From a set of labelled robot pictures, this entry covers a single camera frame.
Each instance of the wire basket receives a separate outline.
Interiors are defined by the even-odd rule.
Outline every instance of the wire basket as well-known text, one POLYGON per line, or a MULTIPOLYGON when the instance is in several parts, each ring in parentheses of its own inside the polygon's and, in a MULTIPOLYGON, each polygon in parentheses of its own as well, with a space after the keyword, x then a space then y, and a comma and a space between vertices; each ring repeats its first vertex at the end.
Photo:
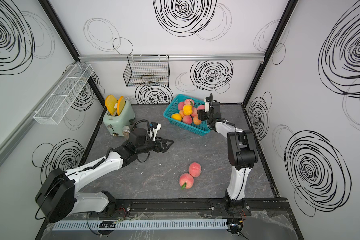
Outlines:
POLYGON ((36 112, 33 119, 40 124, 59 124, 92 73, 90 64, 76 64, 71 71, 65 73, 61 83, 55 86, 56 89, 36 112))
POLYGON ((127 56, 128 64, 123 77, 127 87, 138 87, 145 82, 158 83, 160 86, 169 86, 169 57, 157 55, 157 60, 152 61, 152 56, 127 56))
MULTIPOLYGON (((178 127, 187 129, 188 131, 191 131, 191 132, 194 132, 194 133, 199 134, 201 136, 204 136, 205 134, 207 134, 207 133, 209 133, 211 131, 208 128, 208 126, 206 124, 206 121, 202 121, 202 123, 200 125, 196 125, 193 122, 190 125, 188 125, 188 124, 186 124, 184 122, 180 122, 180 121, 177 121, 177 120, 171 118, 172 114, 179 112, 179 109, 177 108, 177 105, 179 104, 179 102, 183 102, 187 98, 191 98, 191 97, 183 95, 183 94, 177 95, 173 99, 173 101, 169 104, 169 106, 165 109, 165 111, 163 113, 163 116, 165 118, 167 118, 170 123, 172 123, 172 124, 174 124, 174 125, 176 125, 178 127)), ((195 101, 195 106, 194 106, 195 108, 197 108, 198 106, 204 104, 204 102, 199 100, 199 99, 196 99, 196 98, 191 98, 191 99, 193 99, 193 101, 195 101)))

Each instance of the black frame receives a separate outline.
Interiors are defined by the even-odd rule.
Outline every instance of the black frame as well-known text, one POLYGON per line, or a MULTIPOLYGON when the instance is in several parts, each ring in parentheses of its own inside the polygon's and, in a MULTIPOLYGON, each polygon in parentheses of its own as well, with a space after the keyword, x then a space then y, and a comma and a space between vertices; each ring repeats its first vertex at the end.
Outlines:
POLYGON ((259 82, 261 75, 263 74, 265 67, 267 66, 269 60, 271 59, 272 53, 275 50, 276 45, 278 44, 280 36, 283 34, 284 28, 288 23, 289 17, 292 15, 293 10, 295 9, 296 4, 299 0, 289 0, 287 3, 287 6, 284 9, 283 15, 281 16, 281 19, 276 27, 275 32, 273 33, 273 36, 271 38, 271 41, 269 42, 269 45, 267 47, 267 50, 265 51, 265 57, 262 64, 260 64, 259 68, 256 71, 256 74, 254 75, 254 78, 251 82, 250 88, 247 91, 247 94, 245 95, 245 99, 243 101, 244 107, 247 106, 254 89, 256 88, 257 83, 259 82))
MULTIPOLYGON (((281 36, 288 20, 289 17, 291 16, 294 7, 296 6, 298 0, 289 0, 288 4, 283 12, 283 15, 281 17, 281 20, 279 21, 279 24, 276 28, 276 31, 271 39, 271 42, 265 52, 265 58, 264 58, 264 62, 259 66, 255 77, 250 85, 250 88, 246 94, 246 97, 243 101, 242 105, 242 109, 243 109, 243 114, 245 116, 245 119, 248 123, 249 128, 251 129, 251 131, 253 131, 252 128, 252 124, 250 122, 250 119, 248 118, 248 114, 246 112, 246 105, 249 102, 249 99, 262 75, 262 73, 264 72, 264 69, 268 63, 268 61, 271 58, 271 55, 277 45, 277 41, 279 39, 279 37, 281 36)), ((62 26, 62 23, 60 22, 56 12, 54 11, 52 5, 50 4, 50 2, 48 0, 39 0, 39 3, 41 4, 41 6, 43 7, 44 11, 46 12, 48 18, 50 19, 51 23, 53 24, 53 26, 55 27, 56 31, 58 32, 59 36, 61 37, 63 43, 65 44, 65 46, 67 47, 68 51, 71 53, 72 58, 75 61, 79 61, 79 53, 76 50, 76 48, 74 47, 74 44, 72 43, 71 39, 69 38, 67 32, 65 31, 64 27, 62 26)), ((91 89, 93 90, 93 92, 95 93, 97 99, 99 100, 99 102, 101 103, 101 105, 103 106, 104 110, 97 122, 96 128, 94 130, 94 132, 91 135, 91 138, 89 140, 89 143, 84 151, 84 154, 80 160, 79 166, 85 164, 85 161, 87 159, 88 153, 91 150, 91 147, 94 143, 94 140, 96 138, 97 133, 99 132, 101 123, 102 123, 102 118, 106 112, 106 107, 105 107, 105 103, 104 103, 104 97, 102 96, 102 94, 100 93, 99 89, 97 88, 95 82, 93 81, 92 77, 90 77, 90 79, 88 80, 88 84, 90 85, 91 89)), ((266 162, 266 159, 264 157, 264 153, 261 150, 261 147, 259 145, 259 141, 256 139, 256 145, 258 147, 258 151, 259 151, 259 155, 260 155, 260 159, 261 162, 264 166, 264 170, 266 172, 269 184, 271 186, 272 192, 275 196, 275 198, 247 198, 244 199, 245 203, 248 204, 248 206, 250 206, 251 211, 259 211, 259 210, 268 210, 268 211, 272 211, 272 210, 285 210, 288 212, 289 218, 293 224, 293 227, 296 231, 296 234, 298 235, 298 238, 300 240, 303 240, 303 236, 300 232, 299 226, 296 222, 296 219, 294 218, 294 215, 292 213, 291 207, 288 203, 288 200, 286 198, 282 198, 279 197, 279 192, 277 190, 276 184, 274 183, 272 174, 269 171, 269 167, 268 164, 266 162)), ((211 201, 222 201, 223 199, 117 199, 118 202, 120 202, 121 204, 130 204, 130 208, 131 210, 129 211, 130 213, 133 212, 137 212, 139 209, 143 210, 144 212, 148 212, 147 209, 150 209, 151 211, 173 211, 174 209, 176 209, 177 211, 179 210, 179 208, 182 209, 182 211, 195 211, 195 209, 197 208, 201 208, 203 211, 205 212, 210 212, 211 214, 213 214, 213 210, 210 209, 209 204, 211 203, 211 201)), ((39 232, 36 236, 35 239, 39 240, 42 238, 44 230, 46 229, 48 225, 48 221, 45 219, 42 226, 39 229, 39 232)))

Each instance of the wall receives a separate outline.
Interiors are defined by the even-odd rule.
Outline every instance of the wall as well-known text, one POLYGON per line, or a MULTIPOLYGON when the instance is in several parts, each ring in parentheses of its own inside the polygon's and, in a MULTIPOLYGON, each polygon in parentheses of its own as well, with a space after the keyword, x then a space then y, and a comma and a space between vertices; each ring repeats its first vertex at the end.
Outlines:
MULTIPOLYGON (((197 0, 193 6, 187 1, 164 6, 165 2, 51 1, 81 55, 264 53, 287 4, 287 0, 197 0)), ((169 82, 160 79, 160 84, 153 84, 160 73, 150 66, 141 68, 143 76, 133 86, 124 82, 127 62, 92 65, 101 76, 105 96, 169 103, 177 94, 203 99, 213 93, 221 103, 238 103, 259 61, 170 61, 169 82)))
POLYGON ((221 103, 239 103, 248 91, 259 61, 170 61, 168 86, 152 83, 157 78, 147 73, 142 77, 144 81, 139 83, 139 87, 125 85, 123 72, 127 62, 90 64, 101 79, 104 89, 101 90, 105 92, 105 96, 125 96, 132 103, 143 104, 170 103, 178 94, 204 99, 212 93, 221 103), (214 72, 216 76, 204 77, 205 72, 214 72))
MULTIPOLYGON (((1 143, 73 60, 37 0, 0 4, 0 27, 9 30, 0 41, 16 41, 11 51, 0 48, 0 58, 12 60, 0 66, 1 143)), ((0 239, 35 238, 43 222, 34 218, 41 182, 54 168, 77 166, 101 112, 86 85, 59 125, 35 123, 29 130, 0 167, 0 239)))
POLYGON ((290 24, 246 109, 304 238, 360 239, 360 1, 300 0, 290 24))
POLYGON ((81 55, 259 53, 287 0, 52 0, 81 55))
POLYGON ((73 60, 37 1, 1 0, 0 24, 1 144, 73 60))

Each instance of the metal rail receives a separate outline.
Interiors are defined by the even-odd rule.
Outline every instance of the metal rail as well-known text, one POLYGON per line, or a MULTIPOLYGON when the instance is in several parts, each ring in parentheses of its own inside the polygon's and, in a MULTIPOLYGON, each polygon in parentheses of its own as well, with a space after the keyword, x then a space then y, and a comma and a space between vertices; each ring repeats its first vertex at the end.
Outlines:
MULTIPOLYGON (((54 86, 59 85, 66 75, 74 68, 74 65, 70 65, 63 75, 56 81, 54 86)), ((47 101, 49 96, 53 93, 56 87, 51 87, 49 91, 43 96, 43 98, 32 108, 32 110, 27 113, 27 115, 21 120, 21 122, 15 127, 15 129, 10 133, 10 135, 1 143, 0 145, 0 166, 3 162, 9 157, 11 152, 16 148, 20 143, 23 137, 28 133, 32 128, 33 124, 36 122, 33 119, 35 111, 39 110, 41 106, 47 101)))
POLYGON ((102 61, 128 61, 128 56, 133 56, 136 61, 157 61, 158 56, 164 60, 165 56, 170 61, 223 61, 223 60, 257 60, 263 61, 265 55, 257 53, 231 53, 231 54, 142 54, 142 55, 80 55, 82 62, 102 62, 102 61))
POLYGON ((283 15, 281 16, 281 19, 279 21, 279 24, 276 27, 275 32, 273 33, 273 36, 271 38, 271 41, 269 42, 267 50, 265 51, 264 62, 262 62, 262 64, 257 69, 256 74, 251 82, 251 85, 250 85, 248 91, 247 91, 247 94, 245 95, 245 99, 243 101, 244 107, 246 107, 248 102, 250 101, 250 98, 256 88, 256 85, 259 82, 261 75, 263 74, 265 67, 268 64, 268 61, 271 59, 273 51, 278 44, 279 38, 283 34, 284 28, 287 25, 289 18, 291 17, 293 10, 295 9, 298 1, 299 0, 289 0, 288 1, 287 6, 284 9, 283 15))

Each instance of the mint green toaster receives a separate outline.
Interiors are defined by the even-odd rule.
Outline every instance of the mint green toaster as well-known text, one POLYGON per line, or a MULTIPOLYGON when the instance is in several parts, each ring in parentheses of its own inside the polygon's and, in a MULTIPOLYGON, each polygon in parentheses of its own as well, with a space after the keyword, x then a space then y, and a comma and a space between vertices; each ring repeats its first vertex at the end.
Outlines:
POLYGON ((124 126, 130 126, 129 121, 131 119, 135 119, 135 113, 133 112, 130 101, 125 100, 125 106, 120 116, 111 116, 107 110, 103 117, 103 123, 107 127, 110 135, 123 137, 122 129, 124 126))

